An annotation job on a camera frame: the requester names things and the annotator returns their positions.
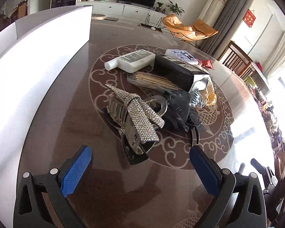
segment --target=orange lounge chair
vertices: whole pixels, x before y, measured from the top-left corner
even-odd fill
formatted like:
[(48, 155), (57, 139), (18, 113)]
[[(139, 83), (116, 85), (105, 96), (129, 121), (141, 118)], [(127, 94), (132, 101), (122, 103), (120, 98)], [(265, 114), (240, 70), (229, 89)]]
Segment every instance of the orange lounge chair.
[(197, 19), (192, 26), (185, 26), (174, 14), (164, 17), (163, 24), (173, 36), (185, 41), (206, 39), (218, 33), (201, 19)]

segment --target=blue gripper pad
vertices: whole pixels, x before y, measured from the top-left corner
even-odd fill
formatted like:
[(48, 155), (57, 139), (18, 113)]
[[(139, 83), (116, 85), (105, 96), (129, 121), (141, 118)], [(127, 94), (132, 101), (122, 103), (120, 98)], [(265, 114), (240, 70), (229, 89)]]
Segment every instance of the blue gripper pad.
[(198, 146), (193, 146), (190, 148), (189, 158), (190, 162), (193, 165), (196, 173), (198, 174), (201, 182), (203, 183), (208, 194), (217, 197), (219, 194), (219, 179), (215, 175), (213, 169), (209, 164), (211, 162), (207, 162), (206, 155), (202, 155), (204, 153)]
[(64, 197), (74, 192), (91, 158), (92, 151), (86, 146), (61, 179), (61, 192)]

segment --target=table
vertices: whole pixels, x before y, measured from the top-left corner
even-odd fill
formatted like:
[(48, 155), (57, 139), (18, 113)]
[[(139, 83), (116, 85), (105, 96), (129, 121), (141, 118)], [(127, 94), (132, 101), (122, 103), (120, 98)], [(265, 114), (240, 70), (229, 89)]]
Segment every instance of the table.
[[(141, 48), (155, 54), (176, 48), (201, 60), (210, 58), (168, 33), (111, 21), (92, 23), (90, 41), (57, 77), (26, 137), (18, 180), (26, 171), (37, 175), (60, 167), (82, 144), (91, 147), (93, 163), (67, 197), (87, 227), (192, 227), (212, 200), (187, 161), (186, 138), (161, 133), (150, 159), (130, 167), (118, 136), (104, 121), (100, 109), (109, 94), (104, 83), (148, 95), (128, 83), (124, 72), (107, 72), (103, 66), (108, 59)], [(268, 133), (245, 83), (211, 60), (214, 70), (209, 72), (219, 98), (216, 107), (200, 110), (204, 120), (211, 120), (201, 147), (233, 173), (242, 162), (244, 174), (255, 171), (251, 158), (274, 169)]]

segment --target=rhinestone strap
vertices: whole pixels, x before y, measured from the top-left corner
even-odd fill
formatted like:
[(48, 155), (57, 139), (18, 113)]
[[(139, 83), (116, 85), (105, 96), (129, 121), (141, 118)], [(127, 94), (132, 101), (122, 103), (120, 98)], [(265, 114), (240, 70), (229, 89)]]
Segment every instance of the rhinestone strap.
[(106, 84), (106, 86), (110, 88), (127, 107), (129, 116), (137, 130), (141, 143), (159, 141), (160, 139), (150, 120), (160, 128), (164, 126), (164, 120), (147, 105), (138, 94), (128, 93), (109, 84)]

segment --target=white cabinet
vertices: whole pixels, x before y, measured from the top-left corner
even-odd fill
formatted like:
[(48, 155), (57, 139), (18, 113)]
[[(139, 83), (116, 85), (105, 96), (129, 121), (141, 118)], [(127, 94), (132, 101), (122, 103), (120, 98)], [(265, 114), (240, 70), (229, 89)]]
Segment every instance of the white cabinet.
[(158, 21), (163, 17), (165, 17), (163, 13), (151, 12), (150, 13), (150, 23), (156, 25)]
[(150, 14), (150, 24), (153, 26), (158, 23), (160, 18), (165, 17), (163, 13), (122, 3), (93, 1), (77, 2), (76, 5), (93, 5), (93, 13), (105, 14), (108, 17), (114, 17), (115, 15), (118, 19), (128, 19), (129, 21), (137, 23), (143, 23), (146, 20), (147, 15)]
[(93, 3), (93, 13), (101, 13), (101, 14), (112, 14), (112, 15), (119, 15), (122, 16), (122, 12), (124, 10), (124, 5), (123, 4), (118, 4), (118, 3), (102, 3), (102, 2), (97, 2)]
[(150, 12), (150, 10), (135, 6), (125, 6), (122, 16), (144, 21), (147, 17), (147, 14)]

